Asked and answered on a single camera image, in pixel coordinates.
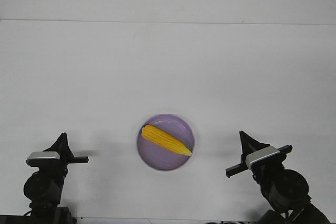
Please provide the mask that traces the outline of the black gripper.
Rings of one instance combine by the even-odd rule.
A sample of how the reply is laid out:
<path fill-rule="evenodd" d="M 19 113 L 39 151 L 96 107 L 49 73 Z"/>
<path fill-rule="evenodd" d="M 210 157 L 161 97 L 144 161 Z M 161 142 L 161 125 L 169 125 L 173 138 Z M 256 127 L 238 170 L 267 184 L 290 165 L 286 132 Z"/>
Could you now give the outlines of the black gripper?
<path fill-rule="evenodd" d="M 60 157 L 65 159 L 45 158 L 36 161 L 39 172 L 47 175 L 56 182 L 63 182 L 68 174 L 67 166 L 69 164 L 85 164 L 89 162 L 88 156 L 75 156 L 69 147 L 67 133 L 63 132 L 51 147 L 44 152 L 57 152 Z"/>
<path fill-rule="evenodd" d="M 249 170 L 246 166 L 246 156 L 249 153 L 253 153 L 255 151 L 261 150 L 263 148 L 267 148 L 270 146 L 270 144 L 261 143 L 251 136 L 249 136 L 244 131 L 239 132 L 240 136 L 240 142 L 242 145 L 242 154 L 240 156 L 241 162 L 237 165 L 231 166 L 229 168 L 225 169 L 226 176 L 228 178 L 237 175 L 241 172 L 244 172 L 246 170 Z M 264 167 L 276 167 L 279 165 L 282 165 L 282 162 L 286 159 L 287 155 L 292 152 L 292 145 L 285 145 L 283 147 L 277 148 L 280 153 L 269 157 L 265 160 L 262 160 L 252 166 L 252 170 L 250 170 L 253 174 L 256 174 L 258 170 L 261 170 L 261 168 Z"/>

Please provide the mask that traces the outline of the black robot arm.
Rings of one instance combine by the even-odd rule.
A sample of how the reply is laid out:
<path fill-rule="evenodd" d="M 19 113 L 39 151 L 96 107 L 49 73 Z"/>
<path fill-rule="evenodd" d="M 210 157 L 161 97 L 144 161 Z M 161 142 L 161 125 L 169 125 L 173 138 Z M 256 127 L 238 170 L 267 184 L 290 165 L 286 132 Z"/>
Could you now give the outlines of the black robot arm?
<path fill-rule="evenodd" d="M 1 215 L 1 223 L 77 223 L 68 207 L 60 207 L 61 194 L 69 164 L 85 164 L 87 156 L 74 156 L 67 134 L 61 133 L 51 147 L 32 152 L 26 159 L 38 171 L 26 180 L 24 195 L 30 200 L 30 211 L 23 215 Z"/>
<path fill-rule="evenodd" d="M 242 146 L 240 163 L 226 168 L 225 172 L 228 178 L 246 170 L 252 172 L 262 196 L 272 207 L 257 223 L 330 223 L 311 203 L 307 180 L 282 164 L 292 151 L 291 145 L 275 148 L 244 131 L 240 131 L 239 136 Z"/>

